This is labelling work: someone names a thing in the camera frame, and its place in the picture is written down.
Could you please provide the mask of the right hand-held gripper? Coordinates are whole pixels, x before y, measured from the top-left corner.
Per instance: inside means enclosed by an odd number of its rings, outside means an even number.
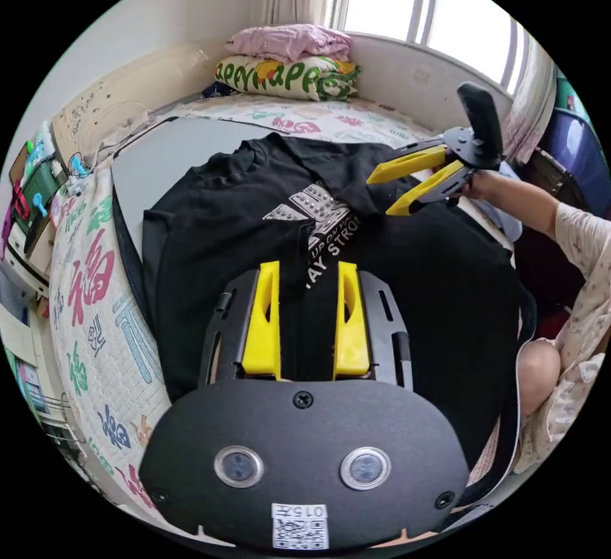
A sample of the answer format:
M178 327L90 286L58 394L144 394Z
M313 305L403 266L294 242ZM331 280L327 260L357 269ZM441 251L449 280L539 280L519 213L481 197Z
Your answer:
M438 138L405 148L402 156L380 163L367 178L367 184L388 183L433 170L431 177L386 211L387 216L411 216L431 203L457 203L460 191L475 171L498 171L502 161L501 146L490 146L477 138L471 128L454 127Z

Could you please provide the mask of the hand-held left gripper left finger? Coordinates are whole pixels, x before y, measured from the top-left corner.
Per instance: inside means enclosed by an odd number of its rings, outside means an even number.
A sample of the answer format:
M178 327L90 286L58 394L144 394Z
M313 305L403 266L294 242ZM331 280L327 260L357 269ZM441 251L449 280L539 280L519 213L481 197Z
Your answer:
M260 265L242 355L242 368L249 376L281 379L279 279L278 261Z

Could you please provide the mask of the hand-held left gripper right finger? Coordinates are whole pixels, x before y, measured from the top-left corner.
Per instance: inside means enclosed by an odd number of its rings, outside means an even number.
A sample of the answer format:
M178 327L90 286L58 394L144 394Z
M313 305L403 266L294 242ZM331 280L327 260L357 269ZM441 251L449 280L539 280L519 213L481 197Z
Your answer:
M339 262L337 278L333 379L363 377L369 372L370 356L357 266Z

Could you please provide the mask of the person's right hand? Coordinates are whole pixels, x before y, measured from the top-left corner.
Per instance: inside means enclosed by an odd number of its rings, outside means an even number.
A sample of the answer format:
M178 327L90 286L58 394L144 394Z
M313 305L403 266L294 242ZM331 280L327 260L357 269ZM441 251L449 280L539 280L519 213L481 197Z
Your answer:
M503 176L492 170L475 171L460 190L460 196L488 203L496 202L497 190L503 185Z

